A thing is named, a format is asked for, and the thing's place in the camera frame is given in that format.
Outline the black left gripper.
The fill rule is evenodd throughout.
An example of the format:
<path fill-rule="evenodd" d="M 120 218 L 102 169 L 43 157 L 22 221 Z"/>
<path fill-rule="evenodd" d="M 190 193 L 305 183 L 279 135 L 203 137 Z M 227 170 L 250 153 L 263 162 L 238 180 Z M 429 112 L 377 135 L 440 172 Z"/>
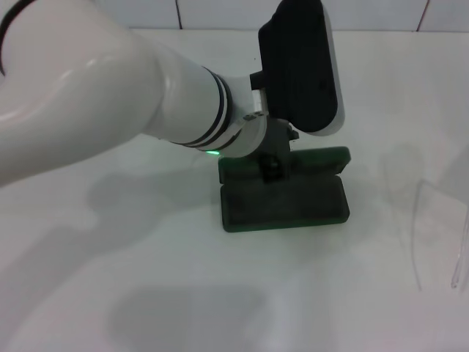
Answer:
<path fill-rule="evenodd" d="M 290 142 L 299 139 L 299 133 L 283 120 L 267 119 L 267 129 L 261 144 L 256 149 L 259 168 L 265 183 L 284 179 L 282 161 L 290 154 Z"/>

